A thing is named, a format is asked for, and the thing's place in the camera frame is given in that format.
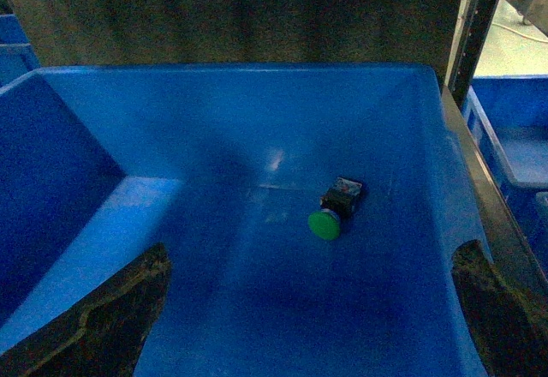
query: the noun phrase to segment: green button cap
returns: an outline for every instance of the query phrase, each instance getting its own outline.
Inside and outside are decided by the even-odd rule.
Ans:
[[[308,227],[324,240],[335,240],[341,234],[341,225],[330,212],[313,212],[308,216]]]

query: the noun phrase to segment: floor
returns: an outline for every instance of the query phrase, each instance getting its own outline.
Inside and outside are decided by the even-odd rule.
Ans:
[[[475,76],[548,75],[548,38],[536,27],[523,25],[521,20],[509,3],[499,1]],[[526,39],[499,25],[544,43]]]

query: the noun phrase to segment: bin floor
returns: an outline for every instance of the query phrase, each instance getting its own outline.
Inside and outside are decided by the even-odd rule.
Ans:
[[[450,362],[414,354],[421,334],[444,337],[407,317],[424,311],[404,297],[421,276],[397,274],[388,196],[371,192],[334,242],[307,227],[317,206],[300,190],[185,188],[156,233],[173,274],[135,375],[386,376]]]
[[[499,128],[496,132],[515,178],[548,184],[548,129]]]

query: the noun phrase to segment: blue plastic crate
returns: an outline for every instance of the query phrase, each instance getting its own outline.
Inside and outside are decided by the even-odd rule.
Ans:
[[[486,376],[450,276],[485,236],[431,69],[38,69],[0,118],[2,290],[24,298],[0,352],[161,241],[136,376]],[[337,176],[369,195],[327,242],[307,217]]]
[[[539,222],[530,240],[531,249],[544,272],[548,274],[548,193],[537,193],[536,206]]]
[[[531,236],[548,190],[548,76],[474,79],[462,111],[501,192]]]
[[[29,43],[15,15],[0,15],[0,43],[3,45]]]
[[[38,59],[17,18],[0,15],[0,87],[37,67]]]

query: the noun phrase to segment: metal frame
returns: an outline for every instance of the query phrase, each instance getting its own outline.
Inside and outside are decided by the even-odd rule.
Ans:
[[[548,0],[507,1],[541,31],[548,32]],[[546,277],[457,110],[467,96],[497,3],[498,0],[472,0],[470,3],[447,82],[449,88],[443,92],[445,114],[461,142],[485,235],[498,270],[507,283],[526,287],[548,298]]]

